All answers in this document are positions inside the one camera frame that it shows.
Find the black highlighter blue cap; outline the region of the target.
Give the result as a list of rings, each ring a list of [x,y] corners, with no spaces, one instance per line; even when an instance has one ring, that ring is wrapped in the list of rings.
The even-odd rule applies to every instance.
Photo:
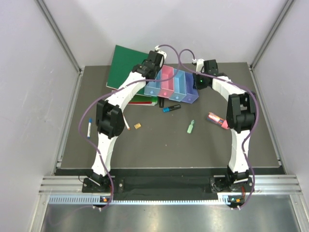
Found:
[[[180,104],[177,104],[177,105],[173,105],[173,106],[170,106],[170,107],[163,108],[163,112],[164,112],[164,113],[167,113],[167,112],[174,111],[174,110],[178,110],[178,109],[181,109],[181,105],[180,105]]]

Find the pink drawer box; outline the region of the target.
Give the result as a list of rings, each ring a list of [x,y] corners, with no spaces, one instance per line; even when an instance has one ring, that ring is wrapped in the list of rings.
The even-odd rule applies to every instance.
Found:
[[[174,75],[174,68],[164,65],[161,69],[160,79],[161,89],[158,96],[162,98],[170,98],[174,93],[174,80],[171,78]]]

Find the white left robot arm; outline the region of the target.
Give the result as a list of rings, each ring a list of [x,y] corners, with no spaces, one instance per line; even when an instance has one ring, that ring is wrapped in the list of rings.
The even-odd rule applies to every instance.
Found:
[[[163,51],[150,51],[147,59],[135,65],[117,91],[105,100],[100,100],[96,108],[98,131],[98,151],[92,169],[98,174],[93,186],[98,191],[106,191],[109,179],[105,177],[111,169],[111,158],[115,142],[125,127],[123,111],[146,82],[156,78],[167,54]]]

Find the red and green folder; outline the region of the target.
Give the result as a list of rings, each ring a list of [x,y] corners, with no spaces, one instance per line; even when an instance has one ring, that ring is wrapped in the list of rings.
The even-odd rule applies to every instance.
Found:
[[[158,103],[158,97],[135,95],[128,104],[154,106]]]

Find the black marker purple cap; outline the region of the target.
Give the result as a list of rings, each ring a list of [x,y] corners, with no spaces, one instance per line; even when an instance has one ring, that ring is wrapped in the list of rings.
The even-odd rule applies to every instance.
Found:
[[[164,108],[165,99],[162,97],[158,98],[158,103],[160,108]]]

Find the purple drawer box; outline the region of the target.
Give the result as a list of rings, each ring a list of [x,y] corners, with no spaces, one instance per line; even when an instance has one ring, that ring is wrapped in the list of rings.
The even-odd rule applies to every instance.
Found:
[[[182,99],[182,102],[192,104],[199,97],[196,83],[194,81],[192,73],[185,72],[185,84],[186,84],[186,96]]]

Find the light blue drawer box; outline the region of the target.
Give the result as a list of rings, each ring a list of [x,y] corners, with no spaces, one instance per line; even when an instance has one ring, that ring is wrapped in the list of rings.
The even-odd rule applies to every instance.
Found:
[[[144,95],[158,97],[161,90],[161,71],[157,74],[155,80],[159,80],[159,82],[151,81],[144,87]]]
[[[174,69],[174,92],[169,97],[169,99],[172,101],[181,102],[186,96],[185,72],[178,70],[178,72],[176,73],[176,71],[177,70]]]

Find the green ring binder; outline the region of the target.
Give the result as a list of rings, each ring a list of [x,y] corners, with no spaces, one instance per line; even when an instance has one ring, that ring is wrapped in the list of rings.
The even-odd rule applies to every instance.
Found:
[[[148,53],[116,45],[106,87],[119,89],[128,78],[133,67],[141,64],[147,57]]]

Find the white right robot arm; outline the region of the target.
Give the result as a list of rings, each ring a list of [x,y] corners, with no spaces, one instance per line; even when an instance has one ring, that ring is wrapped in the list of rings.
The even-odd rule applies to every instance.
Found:
[[[219,73],[216,60],[194,59],[193,64],[197,89],[210,87],[227,101],[226,124],[232,134],[232,148],[225,185],[230,191],[237,191],[249,179],[250,132],[259,116],[256,96]]]

